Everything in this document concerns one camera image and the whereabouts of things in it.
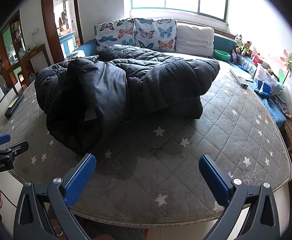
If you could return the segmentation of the blue white cabinet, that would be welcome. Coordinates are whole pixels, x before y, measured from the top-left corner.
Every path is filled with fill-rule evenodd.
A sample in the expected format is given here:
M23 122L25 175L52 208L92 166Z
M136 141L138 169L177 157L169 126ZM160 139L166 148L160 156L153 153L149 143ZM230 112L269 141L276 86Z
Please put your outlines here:
M62 49L63 57L66 58L70 53L75 51L75 32L59 36L59 42Z

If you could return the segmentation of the left butterfly pillow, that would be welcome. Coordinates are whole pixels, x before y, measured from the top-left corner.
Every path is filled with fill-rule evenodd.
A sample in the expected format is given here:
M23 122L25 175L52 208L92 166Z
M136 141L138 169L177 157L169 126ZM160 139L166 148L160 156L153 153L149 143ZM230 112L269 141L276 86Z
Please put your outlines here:
M135 46L134 28L133 18L95 24L96 50L99 52L113 44Z

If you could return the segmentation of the grey star quilted mattress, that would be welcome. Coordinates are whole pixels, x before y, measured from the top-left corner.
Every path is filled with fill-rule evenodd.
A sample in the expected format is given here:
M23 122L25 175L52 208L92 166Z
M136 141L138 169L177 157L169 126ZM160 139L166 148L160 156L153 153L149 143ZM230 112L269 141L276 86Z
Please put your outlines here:
M122 226L179 226L217 218L218 208L199 172L207 154L230 175L273 190L292 178L279 128L258 96L241 88L222 63L201 98L199 119L137 119L111 140L72 211Z

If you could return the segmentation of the brown plush toy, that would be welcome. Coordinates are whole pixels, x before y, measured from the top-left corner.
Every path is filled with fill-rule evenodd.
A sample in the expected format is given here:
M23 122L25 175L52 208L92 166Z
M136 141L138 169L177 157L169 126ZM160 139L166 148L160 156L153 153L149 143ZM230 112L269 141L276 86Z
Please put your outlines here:
M247 41L243 44L243 46L241 46L240 48L240 53L242 56L251 56L252 55L252 51L250 50L250 46L252 45L251 41Z

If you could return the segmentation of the brown wooden door frame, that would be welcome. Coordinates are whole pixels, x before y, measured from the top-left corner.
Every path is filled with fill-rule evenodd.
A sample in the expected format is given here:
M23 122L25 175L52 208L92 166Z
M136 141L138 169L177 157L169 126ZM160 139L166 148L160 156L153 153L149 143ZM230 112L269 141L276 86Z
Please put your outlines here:
M53 0L41 0L42 16L45 28L45 34L49 49L52 55L53 63L59 63L64 61L61 45L59 43L58 33L55 25L55 18L53 15ZM74 12L77 23L77 30L80 40L80 45L84 44L83 34L81 31L78 0L74 0Z

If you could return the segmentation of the dark wooden desk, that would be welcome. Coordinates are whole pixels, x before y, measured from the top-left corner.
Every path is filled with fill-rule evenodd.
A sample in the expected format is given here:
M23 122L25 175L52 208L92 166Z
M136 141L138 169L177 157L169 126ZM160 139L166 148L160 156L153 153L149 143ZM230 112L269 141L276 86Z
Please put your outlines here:
M14 74L14 71L18 69L19 67L21 67L21 74L25 80L25 84L29 86L32 83L32 81L30 80L30 75L36 73L31 63L31 59L35 57L36 55L38 55L39 53L43 53L46 60L46 64L50 66L51 63L48 57L45 44L41 44L37 46L36 48L31 50L29 53L27 53L25 56L23 56L21 59L19 59L16 63L10 64L9 61L4 63L4 67L1 71L1 74L4 77L4 80L6 81L7 87L13 88L13 90L15 91L15 94L18 94L18 92L15 88L15 83L13 82L11 74Z

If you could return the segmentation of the green plastic bowl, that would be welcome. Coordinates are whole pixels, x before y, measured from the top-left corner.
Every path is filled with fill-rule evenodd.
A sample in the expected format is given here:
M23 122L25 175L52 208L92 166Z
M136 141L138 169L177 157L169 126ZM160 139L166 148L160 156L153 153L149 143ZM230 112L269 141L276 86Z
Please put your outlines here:
M222 50L214 50L214 57L221 61L230 61L231 59L230 54Z

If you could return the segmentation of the paper pinwheel on wall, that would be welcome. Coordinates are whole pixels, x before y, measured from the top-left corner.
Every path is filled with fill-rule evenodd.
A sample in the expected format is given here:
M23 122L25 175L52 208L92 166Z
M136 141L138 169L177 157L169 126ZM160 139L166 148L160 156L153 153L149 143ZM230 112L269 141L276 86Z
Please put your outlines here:
M279 81L284 83L287 77L292 76L292 52L288 53L286 49L283 51L283 56L280 57L281 68L279 69Z

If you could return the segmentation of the butterfly pillow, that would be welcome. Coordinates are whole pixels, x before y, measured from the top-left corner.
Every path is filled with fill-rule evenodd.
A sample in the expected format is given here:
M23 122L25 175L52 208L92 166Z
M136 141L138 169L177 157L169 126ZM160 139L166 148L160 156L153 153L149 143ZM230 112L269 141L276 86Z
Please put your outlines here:
M174 52L177 22L173 18L134 18L135 44L140 48Z
M135 46L134 28L133 18L95 24L96 50L99 52L113 44Z

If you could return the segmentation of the right butterfly pillow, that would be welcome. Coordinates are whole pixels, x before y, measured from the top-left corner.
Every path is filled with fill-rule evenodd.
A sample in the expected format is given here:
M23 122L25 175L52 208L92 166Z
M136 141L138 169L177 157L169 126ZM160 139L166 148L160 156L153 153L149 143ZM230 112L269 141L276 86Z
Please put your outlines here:
M173 18L134 18L135 44L140 48L174 52L177 22Z

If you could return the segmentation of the red toy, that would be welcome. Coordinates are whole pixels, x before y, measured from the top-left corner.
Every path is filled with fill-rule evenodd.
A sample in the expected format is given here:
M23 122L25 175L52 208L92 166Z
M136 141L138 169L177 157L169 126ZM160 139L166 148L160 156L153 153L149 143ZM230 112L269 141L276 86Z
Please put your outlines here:
M252 55L253 63L258 66L258 64L263 64L263 57L259 53Z

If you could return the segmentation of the black puffer down jacket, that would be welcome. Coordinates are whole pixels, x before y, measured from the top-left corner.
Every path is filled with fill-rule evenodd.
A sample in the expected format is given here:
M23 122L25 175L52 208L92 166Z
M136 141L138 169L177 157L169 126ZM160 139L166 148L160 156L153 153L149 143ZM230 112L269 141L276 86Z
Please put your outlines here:
M34 87L50 135L84 155L104 148L131 120L155 113L200 118L200 97L219 71L216 60L115 44L42 69Z

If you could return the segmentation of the white plain pillow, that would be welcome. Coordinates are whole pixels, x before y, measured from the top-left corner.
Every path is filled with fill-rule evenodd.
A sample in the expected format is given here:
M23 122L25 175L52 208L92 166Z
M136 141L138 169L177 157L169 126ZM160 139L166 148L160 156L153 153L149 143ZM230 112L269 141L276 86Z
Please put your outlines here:
M176 52L195 56L213 56L214 30L178 23L176 27Z

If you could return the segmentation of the clear toy storage bag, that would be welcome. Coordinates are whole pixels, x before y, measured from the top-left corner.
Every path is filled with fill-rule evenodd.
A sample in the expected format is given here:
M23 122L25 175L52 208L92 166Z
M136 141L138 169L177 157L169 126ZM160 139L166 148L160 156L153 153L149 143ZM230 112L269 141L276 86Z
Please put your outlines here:
M273 75L269 74L267 69L263 68L261 64L257 66L254 81L257 83L259 93L265 96L279 95L284 88Z

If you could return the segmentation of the black tablet device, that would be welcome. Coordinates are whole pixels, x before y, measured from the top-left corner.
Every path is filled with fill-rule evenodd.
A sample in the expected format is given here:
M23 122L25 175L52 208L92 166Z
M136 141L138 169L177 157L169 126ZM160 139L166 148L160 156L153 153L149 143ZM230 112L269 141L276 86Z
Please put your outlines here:
M24 94L19 94L17 95L12 102L9 104L8 109L5 112L5 117L7 119L10 119L11 116L14 114L14 112L16 111L17 107L19 106L19 104L22 102L23 98L24 98Z

